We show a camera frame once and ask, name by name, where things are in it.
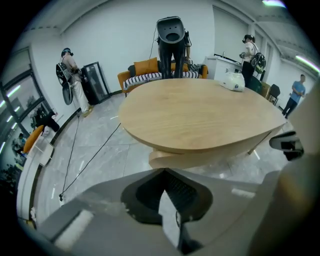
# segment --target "woman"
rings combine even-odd
[[[242,75],[244,78],[244,86],[248,87],[251,81],[251,77],[254,74],[254,67],[251,65],[251,60],[259,52],[257,45],[255,44],[256,39],[251,34],[246,34],[242,42],[245,44],[245,52],[240,54],[240,58],[243,59]]]

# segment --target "wooden table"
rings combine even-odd
[[[119,109],[124,129],[153,148],[153,168],[207,165],[252,152],[286,123],[256,92],[209,79],[166,79],[134,89]]]

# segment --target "ceiling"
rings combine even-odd
[[[92,9],[108,0],[52,0],[25,28],[25,32],[40,29],[57,29],[64,32],[71,24]],[[276,44],[281,57],[295,62],[295,56],[305,56],[320,66],[318,52],[308,37],[291,17],[287,9],[265,6],[261,0],[212,0],[230,6],[244,14],[249,23],[260,27]]]
[[[108,0],[52,0],[26,26],[24,31],[59,29],[62,33],[72,23]]]
[[[294,62],[317,75],[313,69],[295,59],[296,55],[305,56],[320,66],[317,50],[286,8],[266,6],[261,0],[214,0],[214,2],[222,2],[245,14],[252,24],[260,27],[273,40],[283,59]]]

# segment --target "ceiling light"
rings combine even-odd
[[[14,94],[19,88],[20,88],[21,85],[18,85],[16,88],[14,88],[12,91],[10,91],[6,96],[7,97],[10,97],[12,94]],[[0,108],[5,104],[5,101],[3,100],[1,103],[0,103]]]
[[[283,8],[287,8],[285,6],[285,4],[279,0],[262,0],[262,2],[266,5],[266,6],[276,6],[276,7],[283,7]]]
[[[4,142],[2,142],[2,145],[1,145],[1,148],[0,148],[0,154],[1,154],[1,151],[2,151],[2,149],[4,148],[4,145],[6,144],[6,142],[4,141]]]
[[[314,69],[315,71],[317,71],[318,73],[320,73],[320,69],[315,65],[313,64],[312,62],[310,62],[309,60],[307,60],[306,58],[304,57],[301,57],[299,55],[295,56],[295,58],[301,62],[303,62],[304,64],[306,64],[307,66],[309,66],[310,68]]]
[[[12,118],[12,115],[10,115],[10,117],[7,119],[7,123],[11,120],[11,118]]]
[[[16,88],[14,88],[12,91],[10,91],[7,94],[7,97],[9,98],[12,94],[14,94],[19,88],[21,87],[21,85],[18,85]]]

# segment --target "white counter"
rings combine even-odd
[[[30,202],[35,177],[39,165],[45,166],[54,147],[41,135],[36,139],[30,149],[21,173],[16,196],[16,213],[18,217],[29,220]]]
[[[225,73],[241,73],[242,70],[240,63],[219,56],[206,56],[203,64],[208,67],[209,74],[207,79],[218,81],[224,79]]]

